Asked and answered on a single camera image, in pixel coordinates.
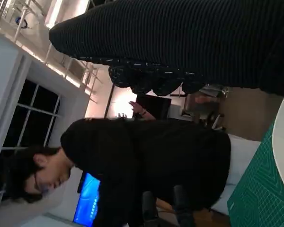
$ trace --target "balcony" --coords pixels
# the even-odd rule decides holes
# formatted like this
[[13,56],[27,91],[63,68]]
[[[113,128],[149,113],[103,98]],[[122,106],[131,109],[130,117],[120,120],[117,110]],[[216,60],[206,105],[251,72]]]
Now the balcony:
[[0,33],[91,95],[98,69],[90,62],[57,52],[48,33],[55,24],[93,6],[90,0],[0,0]]

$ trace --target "black clothing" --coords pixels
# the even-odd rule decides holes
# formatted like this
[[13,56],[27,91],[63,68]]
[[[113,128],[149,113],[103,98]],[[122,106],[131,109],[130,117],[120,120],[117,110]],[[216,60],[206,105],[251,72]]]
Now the black clothing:
[[284,0],[118,0],[49,38],[80,60],[284,96]]
[[173,204],[183,185],[191,208],[211,207],[226,185],[231,144],[224,132],[182,121],[79,120],[61,144],[75,165],[101,181],[94,227],[139,224],[144,191]]
[[147,94],[151,90],[158,96],[167,96],[175,91],[181,84],[186,94],[192,94],[205,86],[196,83],[196,77],[187,77],[188,73],[171,71],[169,69],[134,70],[123,66],[108,69],[109,76],[117,87],[131,87],[137,95]]

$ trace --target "window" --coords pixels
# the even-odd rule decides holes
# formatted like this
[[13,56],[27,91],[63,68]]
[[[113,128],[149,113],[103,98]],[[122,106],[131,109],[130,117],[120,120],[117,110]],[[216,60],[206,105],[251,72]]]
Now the window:
[[0,204],[4,192],[5,160],[31,145],[47,146],[60,106],[60,97],[26,80],[0,153]]

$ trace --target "black television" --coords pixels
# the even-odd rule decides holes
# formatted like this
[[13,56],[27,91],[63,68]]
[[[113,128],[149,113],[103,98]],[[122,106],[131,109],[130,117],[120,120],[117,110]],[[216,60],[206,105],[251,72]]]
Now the black television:
[[170,98],[138,95],[136,102],[151,113],[157,120],[165,120],[168,118],[169,108],[171,105]]

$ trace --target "computer monitor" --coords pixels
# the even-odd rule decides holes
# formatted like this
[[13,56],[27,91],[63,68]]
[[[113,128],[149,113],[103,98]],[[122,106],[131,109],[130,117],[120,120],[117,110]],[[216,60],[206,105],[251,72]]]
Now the computer monitor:
[[90,174],[84,175],[81,194],[77,204],[73,222],[91,226],[97,214],[97,201],[99,199],[98,188],[100,181]]

